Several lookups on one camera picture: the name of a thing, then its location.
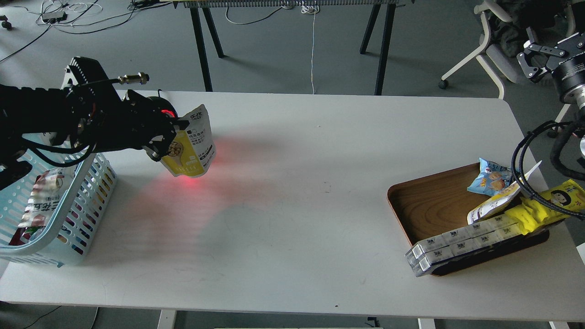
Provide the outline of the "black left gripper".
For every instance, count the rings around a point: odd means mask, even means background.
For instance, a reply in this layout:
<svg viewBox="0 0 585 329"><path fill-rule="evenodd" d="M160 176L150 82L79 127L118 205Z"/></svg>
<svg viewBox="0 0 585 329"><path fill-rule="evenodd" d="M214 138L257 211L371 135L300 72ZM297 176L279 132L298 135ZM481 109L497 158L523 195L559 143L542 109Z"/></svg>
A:
<svg viewBox="0 0 585 329"><path fill-rule="evenodd" d="M71 140L95 152L144 149L155 162L167 156L189 122L161 114L146 96L133 90L120 97L114 87L147 82L149 75L144 72L109 78L98 60L72 58L62 86L72 123L77 125L69 133Z"/></svg>

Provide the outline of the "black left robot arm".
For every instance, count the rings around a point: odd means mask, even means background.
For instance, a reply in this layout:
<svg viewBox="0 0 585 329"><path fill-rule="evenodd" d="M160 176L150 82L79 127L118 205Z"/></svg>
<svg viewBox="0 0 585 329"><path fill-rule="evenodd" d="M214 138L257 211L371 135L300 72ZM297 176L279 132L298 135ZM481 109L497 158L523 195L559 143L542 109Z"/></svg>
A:
<svg viewBox="0 0 585 329"><path fill-rule="evenodd" d="M144 149L158 162L169 154L177 131L189 122L169 101L128 90L121 99L113 83L145 84L143 72L114 79L96 59L75 57L61 88L1 86L1 188L25 177L32 151L52 167L71 167L90 154Z"/></svg>

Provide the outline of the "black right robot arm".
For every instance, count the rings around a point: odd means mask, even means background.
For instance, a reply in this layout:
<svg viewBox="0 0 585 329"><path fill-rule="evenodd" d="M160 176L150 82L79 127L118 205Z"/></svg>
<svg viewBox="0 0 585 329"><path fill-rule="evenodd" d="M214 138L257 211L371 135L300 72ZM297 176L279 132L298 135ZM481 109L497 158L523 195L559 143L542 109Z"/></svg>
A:
<svg viewBox="0 0 585 329"><path fill-rule="evenodd" d="M528 179L524 176L524 155L535 137L545 131L556 131L557 137L549 156L551 164L565 177L579 181L585 179L583 172L569 169L560 160L564 146L573 135L581 139L580 149L582 153L584 152L585 34L584 32L574 32L560 40L555 46L547 47L537 44L532 36L531 28L527 29L527 33L529 39L524 43L524 50L516 56L525 77L536 83L544 75L550 73L558 100L567 106L577 105L577 116L571 122L547 121L530 131L516 146L512 154L512 177L521 190L529 196L529 199L539 202L550 210L583 220L584 215L580 212L566 210L548 202L529 185Z"/></svg>

